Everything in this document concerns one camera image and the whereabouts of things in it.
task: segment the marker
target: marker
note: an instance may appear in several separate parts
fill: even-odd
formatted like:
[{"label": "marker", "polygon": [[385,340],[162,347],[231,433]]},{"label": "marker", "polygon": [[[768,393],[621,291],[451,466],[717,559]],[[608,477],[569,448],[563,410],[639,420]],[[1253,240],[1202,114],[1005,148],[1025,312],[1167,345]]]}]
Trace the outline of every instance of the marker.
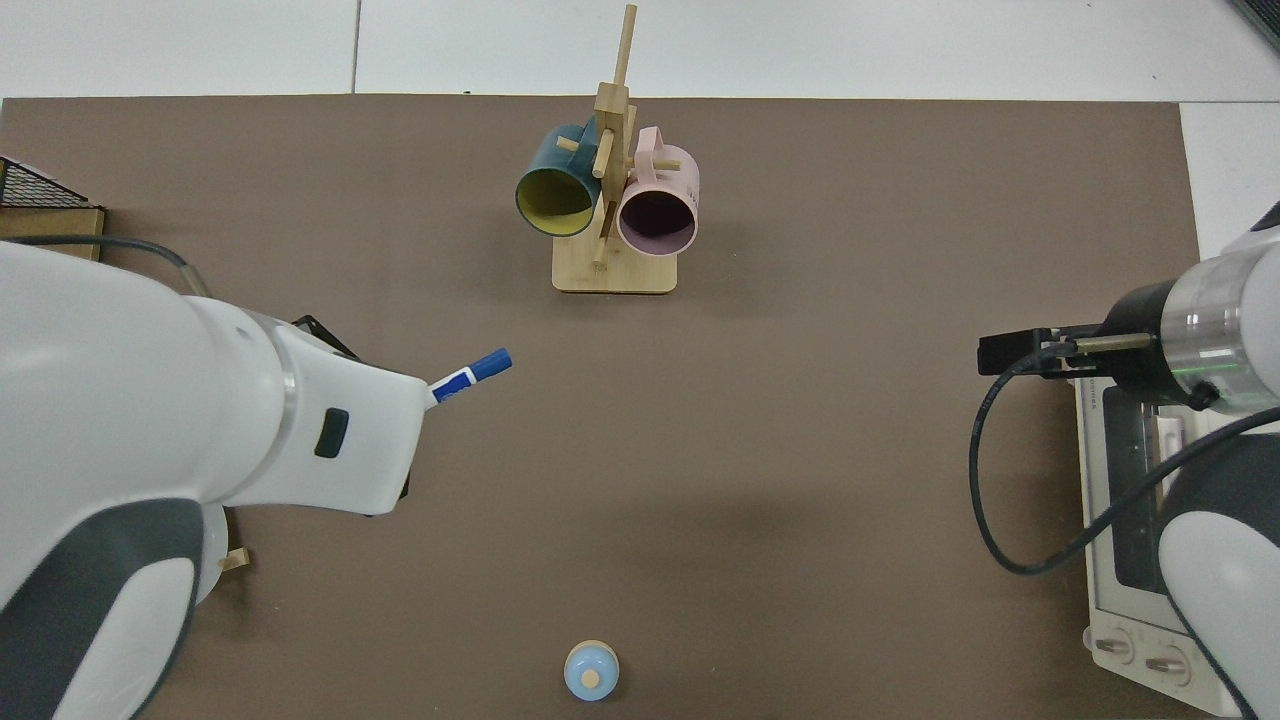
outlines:
[{"label": "marker", "polygon": [[436,402],[444,402],[477,382],[492,378],[507,368],[511,368],[511,354],[507,352],[506,347],[499,347],[466,368],[431,383],[429,386],[431,396],[435,397]]}]

